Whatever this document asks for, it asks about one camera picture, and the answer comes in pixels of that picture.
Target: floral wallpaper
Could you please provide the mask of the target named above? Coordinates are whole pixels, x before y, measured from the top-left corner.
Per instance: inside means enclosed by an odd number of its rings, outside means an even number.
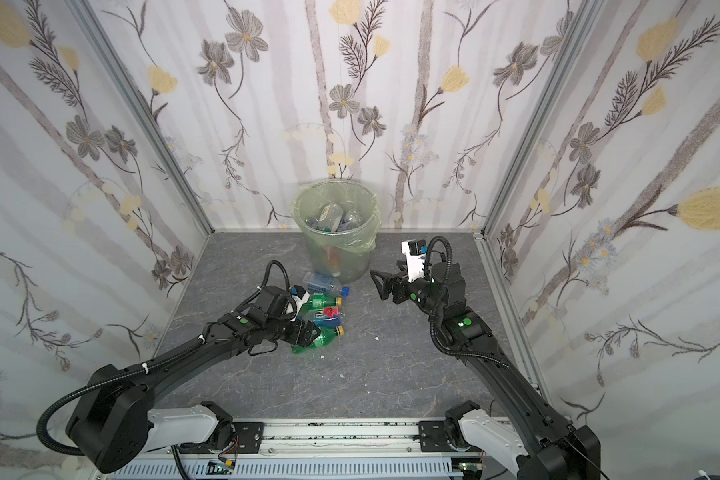
[[[163,178],[66,6],[0,0],[0,478],[76,478],[39,415],[157,348],[205,242]]]
[[[605,473],[720,475],[720,2],[605,2],[487,239]]]
[[[577,1],[93,0],[215,228],[346,178],[387,228],[478,229]]]

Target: marble surface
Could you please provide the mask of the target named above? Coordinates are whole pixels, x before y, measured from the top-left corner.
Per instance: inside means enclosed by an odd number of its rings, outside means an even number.
[[[396,271],[394,262],[403,259],[400,242],[414,236],[432,234],[380,234],[371,268]],[[472,235],[445,236],[467,281],[468,304],[509,352]],[[214,234],[160,352],[196,336],[203,324],[234,308],[253,291],[271,259],[286,266],[292,284],[311,270],[300,234]],[[277,269],[269,282],[282,284]],[[382,302],[367,275],[349,287],[344,337],[300,355],[281,343],[272,353],[221,362],[174,390],[159,408],[213,400],[235,418],[442,416],[465,400],[488,408],[488,390],[463,363],[434,348],[427,319],[413,302]],[[494,414],[499,411],[494,404]]]

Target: green plastic bottle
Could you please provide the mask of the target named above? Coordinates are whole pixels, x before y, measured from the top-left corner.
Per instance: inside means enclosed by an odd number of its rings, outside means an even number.
[[[318,349],[321,346],[326,346],[327,344],[332,342],[333,339],[335,339],[337,336],[344,335],[344,328],[342,328],[341,326],[337,326],[336,328],[322,328],[320,329],[320,331],[322,331],[322,333],[319,337],[315,339],[314,342],[312,342],[310,346],[305,348],[303,346],[294,345],[291,346],[291,351],[293,351],[294,353],[302,353],[306,352],[309,349]]]
[[[327,306],[337,306],[342,304],[341,297],[333,298],[332,296],[327,296],[323,293],[315,293],[314,295],[309,297],[309,300],[312,302],[313,309],[326,308]]]

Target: trash can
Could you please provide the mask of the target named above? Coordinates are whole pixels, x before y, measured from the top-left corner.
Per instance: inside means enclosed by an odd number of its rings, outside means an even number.
[[[307,226],[305,219],[319,216],[331,202],[345,212],[356,209],[365,221],[357,228],[336,233]],[[320,181],[305,188],[291,203],[291,215],[306,237],[315,272],[333,276],[341,283],[354,282],[363,276],[382,225],[378,198],[372,191],[349,180]]]

